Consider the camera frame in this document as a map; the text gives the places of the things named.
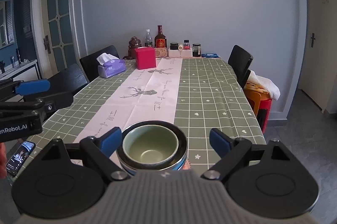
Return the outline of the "person left hand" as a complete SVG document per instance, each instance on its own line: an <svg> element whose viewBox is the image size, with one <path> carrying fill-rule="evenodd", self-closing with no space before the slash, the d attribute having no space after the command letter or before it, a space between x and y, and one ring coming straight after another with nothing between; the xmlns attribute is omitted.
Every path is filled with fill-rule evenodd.
<svg viewBox="0 0 337 224"><path fill-rule="evenodd" d="M6 162L6 147L4 143L0 143L0 179L4 179L7 176Z"/></svg>

